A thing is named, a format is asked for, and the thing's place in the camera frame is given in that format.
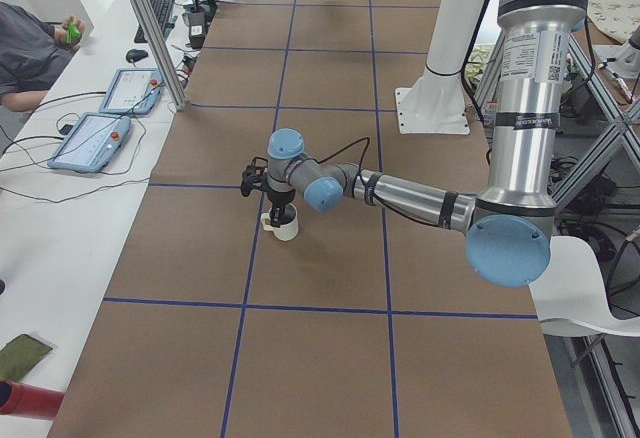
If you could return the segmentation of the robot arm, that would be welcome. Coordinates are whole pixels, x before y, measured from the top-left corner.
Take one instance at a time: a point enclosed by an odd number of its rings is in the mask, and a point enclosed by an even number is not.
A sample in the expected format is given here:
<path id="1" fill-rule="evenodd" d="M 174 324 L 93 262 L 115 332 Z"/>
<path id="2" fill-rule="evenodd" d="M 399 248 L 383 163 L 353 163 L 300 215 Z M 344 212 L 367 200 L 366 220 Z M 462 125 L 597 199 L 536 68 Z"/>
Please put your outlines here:
<path id="1" fill-rule="evenodd" d="M 484 0 L 442 0 L 423 75 L 396 92 L 403 133 L 463 131 L 461 78 Z M 588 0 L 500 0 L 504 44 L 487 187 L 474 197 L 372 172 L 322 165 L 306 154 L 301 134 L 275 131 L 266 167 L 243 189 L 264 191 L 279 226 L 296 196 L 317 211 L 349 196 L 466 238 L 469 263 L 483 279 L 526 286 L 547 268 L 556 205 L 547 183 L 569 38 Z"/>

